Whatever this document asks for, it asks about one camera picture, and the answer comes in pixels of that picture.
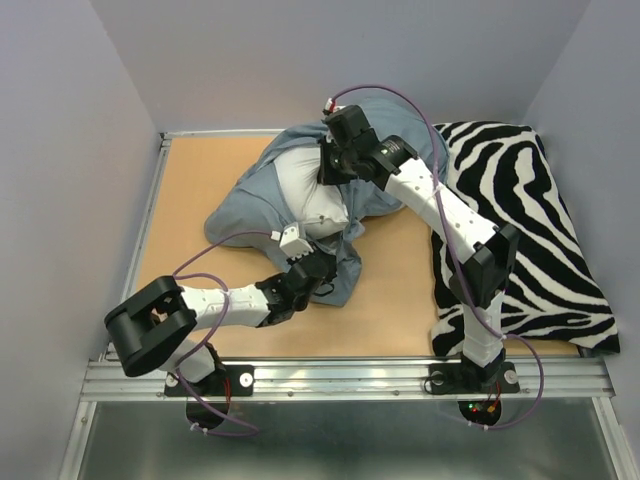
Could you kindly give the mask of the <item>white pillow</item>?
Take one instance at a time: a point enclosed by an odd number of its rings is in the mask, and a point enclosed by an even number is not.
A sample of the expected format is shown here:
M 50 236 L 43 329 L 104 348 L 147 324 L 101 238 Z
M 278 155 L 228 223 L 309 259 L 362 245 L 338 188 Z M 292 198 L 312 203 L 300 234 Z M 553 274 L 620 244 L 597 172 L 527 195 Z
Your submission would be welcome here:
M 309 236 L 323 239 L 349 225 L 339 188 L 318 182 L 321 166 L 318 146 L 290 148 L 274 160 L 274 165 L 283 197 Z

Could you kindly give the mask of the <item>blue grey pillowcase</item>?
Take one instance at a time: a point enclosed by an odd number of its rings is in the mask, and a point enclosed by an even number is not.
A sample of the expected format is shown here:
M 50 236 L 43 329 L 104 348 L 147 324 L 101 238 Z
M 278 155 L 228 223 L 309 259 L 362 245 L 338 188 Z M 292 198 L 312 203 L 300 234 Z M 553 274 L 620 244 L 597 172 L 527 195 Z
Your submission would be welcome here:
M 321 121 L 314 121 L 289 127 L 276 136 L 209 215 L 204 224 L 206 239 L 210 243 L 222 242 L 232 247 L 253 247 L 267 256 L 277 268 L 287 270 L 286 255 L 266 237 L 270 231 L 281 231 L 286 225 L 298 222 L 283 197 L 274 160 L 290 148 L 320 148 L 319 140 L 327 131 Z M 354 241 L 365 231 L 363 218 L 389 215 L 402 209 L 403 205 L 371 182 L 353 180 L 336 187 L 342 194 L 349 215 L 349 225 L 343 231 L 315 239 L 298 223 L 308 239 L 316 242 L 322 251 L 337 258 L 334 292 L 323 298 L 313 296 L 313 301 L 342 307 L 352 296 L 362 272 L 362 259 L 354 247 Z

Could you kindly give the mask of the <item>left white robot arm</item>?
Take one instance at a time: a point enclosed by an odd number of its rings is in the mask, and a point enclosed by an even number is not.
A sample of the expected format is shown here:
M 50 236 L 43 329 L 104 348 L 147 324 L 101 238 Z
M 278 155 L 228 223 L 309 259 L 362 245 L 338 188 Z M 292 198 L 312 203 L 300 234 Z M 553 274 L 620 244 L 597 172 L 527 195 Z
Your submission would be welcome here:
M 242 288 L 193 288 L 160 276 L 109 312 L 104 323 L 127 377 L 159 370 L 186 380 L 200 395 L 216 395 L 224 391 L 226 366 L 211 345 L 199 346 L 189 335 L 222 326 L 278 325 L 305 310 L 336 275 L 336 258 L 314 249 L 291 260 L 287 271 Z

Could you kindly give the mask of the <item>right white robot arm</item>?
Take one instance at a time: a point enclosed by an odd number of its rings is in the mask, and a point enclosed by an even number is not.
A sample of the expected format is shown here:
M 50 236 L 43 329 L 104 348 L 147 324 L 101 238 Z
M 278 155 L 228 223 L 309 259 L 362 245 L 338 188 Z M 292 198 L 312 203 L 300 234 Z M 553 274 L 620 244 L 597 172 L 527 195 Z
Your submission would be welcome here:
M 463 307 L 460 367 L 449 382 L 478 392 L 495 383 L 505 359 L 501 310 L 519 241 L 511 225 L 497 226 L 478 215 L 437 177 L 404 139 L 379 139 L 357 105 L 323 110 L 328 129 L 321 139 L 323 184 L 362 180 L 400 201 L 446 244 L 454 263 L 449 288 Z

